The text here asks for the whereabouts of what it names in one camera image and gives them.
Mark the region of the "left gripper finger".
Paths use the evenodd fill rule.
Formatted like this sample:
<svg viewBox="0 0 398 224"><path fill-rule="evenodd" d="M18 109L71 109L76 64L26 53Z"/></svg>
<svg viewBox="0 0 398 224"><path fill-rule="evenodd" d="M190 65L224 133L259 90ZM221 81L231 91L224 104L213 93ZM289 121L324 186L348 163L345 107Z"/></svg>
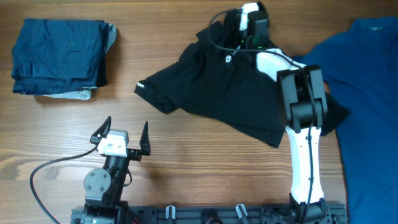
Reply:
<svg viewBox="0 0 398 224"><path fill-rule="evenodd" d="M149 141L149 124L148 121L145 122L144 128L142 130L141 138L139 141L141 148L141 154L143 156L149 156L151 154L151 147Z"/></svg>
<svg viewBox="0 0 398 224"><path fill-rule="evenodd" d="M108 116L104 123L91 135L90 143L99 144L105 138L111 129L111 116Z"/></svg>

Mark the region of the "black polo shirt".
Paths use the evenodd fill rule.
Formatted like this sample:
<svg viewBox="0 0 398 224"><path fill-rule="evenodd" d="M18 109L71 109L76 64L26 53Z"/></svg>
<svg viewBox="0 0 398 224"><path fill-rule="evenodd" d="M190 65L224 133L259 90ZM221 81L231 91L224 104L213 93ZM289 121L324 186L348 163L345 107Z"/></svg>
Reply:
<svg viewBox="0 0 398 224"><path fill-rule="evenodd" d="M284 127L275 82L249 62L249 53L211 44L239 48L227 23L216 22L197 38L177 62L139 81L134 92L165 114L181 108L278 147Z"/></svg>

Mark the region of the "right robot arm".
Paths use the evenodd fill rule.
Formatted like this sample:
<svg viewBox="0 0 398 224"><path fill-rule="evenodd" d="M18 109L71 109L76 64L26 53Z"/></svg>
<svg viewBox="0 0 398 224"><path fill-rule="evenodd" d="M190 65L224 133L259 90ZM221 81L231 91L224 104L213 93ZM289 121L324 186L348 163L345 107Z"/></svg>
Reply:
<svg viewBox="0 0 398 224"><path fill-rule="evenodd" d="M259 208L263 223L331 223L331 206L320 183L318 147L328 112L318 66L298 63L269 39L269 18L257 3L224 12L234 18L242 52L254 53L257 70L277 84L282 124L290 142L293 179L287 204Z"/></svg>

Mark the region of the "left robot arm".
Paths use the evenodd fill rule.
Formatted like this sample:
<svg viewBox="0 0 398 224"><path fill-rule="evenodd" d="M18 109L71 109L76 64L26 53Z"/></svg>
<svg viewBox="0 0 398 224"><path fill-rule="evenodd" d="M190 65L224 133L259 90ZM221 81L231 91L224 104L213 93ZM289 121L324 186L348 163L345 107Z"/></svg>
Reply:
<svg viewBox="0 0 398 224"><path fill-rule="evenodd" d="M130 175L129 163L141 161L142 156L151 154L148 123L144 124L139 149L128 147L128 132L111 128L111 117L91 135L90 143L105 157L101 169L93 169L85 179L85 206L80 218L74 223L117 224L136 223L136 218L127 201L121 200L126 176Z"/></svg>

